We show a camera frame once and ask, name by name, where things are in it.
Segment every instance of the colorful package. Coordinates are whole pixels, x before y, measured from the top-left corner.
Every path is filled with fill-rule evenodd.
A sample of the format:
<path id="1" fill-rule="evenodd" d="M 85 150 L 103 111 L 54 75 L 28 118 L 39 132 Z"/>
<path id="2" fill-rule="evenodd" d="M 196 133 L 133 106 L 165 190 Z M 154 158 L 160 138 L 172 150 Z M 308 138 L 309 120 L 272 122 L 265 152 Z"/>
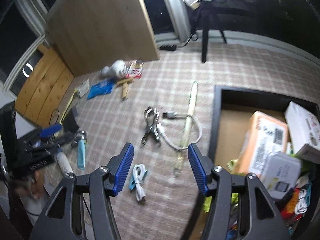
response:
<path id="1" fill-rule="evenodd" d="M 106 79 L 95 85 L 92 85 L 90 87 L 90 91 L 87 96 L 87 99 L 94 98 L 95 96 L 98 96 L 98 95 L 110 94 L 114 84 L 115 84 L 115 79 Z"/>

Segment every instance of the metal screw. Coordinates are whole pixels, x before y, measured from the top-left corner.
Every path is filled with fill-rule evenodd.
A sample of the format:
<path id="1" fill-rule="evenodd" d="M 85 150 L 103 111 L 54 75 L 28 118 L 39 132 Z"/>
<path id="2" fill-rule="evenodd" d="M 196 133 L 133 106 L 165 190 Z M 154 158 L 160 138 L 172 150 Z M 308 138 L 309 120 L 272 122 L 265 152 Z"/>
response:
<path id="1" fill-rule="evenodd" d="M 103 172 L 109 171 L 109 168 L 107 166 L 101 166 L 99 169 L 102 170 Z"/>
<path id="2" fill-rule="evenodd" d="M 249 179 L 254 179 L 255 177 L 257 177 L 257 175 L 254 174 L 254 173 L 251 173 L 251 174 L 248 176 Z"/>
<path id="3" fill-rule="evenodd" d="M 66 174 L 65 176 L 67 179 L 72 179 L 73 178 L 73 173 L 72 172 L 69 172 Z"/>
<path id="4" fill-rule="evenodd" d="M 219 166 L 219 165 L 216 165 L 216 166 L 213 167 L 213 170 L 214 170 L 215 172 L 220 172 L 220 171 L 223 170 L 223 168 L 222 168 L 221 166 Z"/>

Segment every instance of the barcode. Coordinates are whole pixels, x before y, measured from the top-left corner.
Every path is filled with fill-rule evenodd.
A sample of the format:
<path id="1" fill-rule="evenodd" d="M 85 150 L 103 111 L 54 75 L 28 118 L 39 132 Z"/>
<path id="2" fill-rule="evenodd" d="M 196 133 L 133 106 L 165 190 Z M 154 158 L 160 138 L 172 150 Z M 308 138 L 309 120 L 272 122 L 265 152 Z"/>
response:
<path id="1" fill-rule="evenodd" d="M 275 136 L 273 138 L 273 143 L 277 145 L 282 145 L 282 138 L 283 138 L 283 130 L 276 128 Z"/>

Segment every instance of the cardboard box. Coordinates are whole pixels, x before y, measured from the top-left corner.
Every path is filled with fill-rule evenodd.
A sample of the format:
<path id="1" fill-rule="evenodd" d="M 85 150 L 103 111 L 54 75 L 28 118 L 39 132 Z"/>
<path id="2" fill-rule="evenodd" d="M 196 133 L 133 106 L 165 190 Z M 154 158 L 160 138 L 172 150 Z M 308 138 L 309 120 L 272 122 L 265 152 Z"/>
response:
<path id="1" fill-rule="evenodd" d="M 320 164 L 320 124 L 317 117 L 294 102 L 284 113 L 293 153 L 299 158 Z"/>
<path id="2" fill-rule="evenodd" d="M 260 176 L 267 156 L 271 152 L 285 152 L 288 128 L 284 122 L 256 111 L 250 119 L 243 149 L 234 173 L 255 173 Z"/>
<path id="3" fill-rule="evenodd" d="M 272 152 L 260 176 L 270 196 L 282 199 L 287 192 L 295 188 L 300 175 L 301 160 L 281 152 Z"/>

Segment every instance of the black table leg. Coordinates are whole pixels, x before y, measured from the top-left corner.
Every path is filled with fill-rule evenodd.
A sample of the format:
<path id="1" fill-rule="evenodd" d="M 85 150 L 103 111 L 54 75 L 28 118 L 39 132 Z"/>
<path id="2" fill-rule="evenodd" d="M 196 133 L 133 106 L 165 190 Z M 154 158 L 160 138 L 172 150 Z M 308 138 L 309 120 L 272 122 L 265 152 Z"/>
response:
<path id="1" fill-rule="evenodd" d="M 201 18 L 202 18 L 202 55 L 201 55 L 201 61 L 203 63 L 205 63 L 207 61 L 207 52 L 208 52 L 210 10 L 203 10 L 201 12 Z"/>

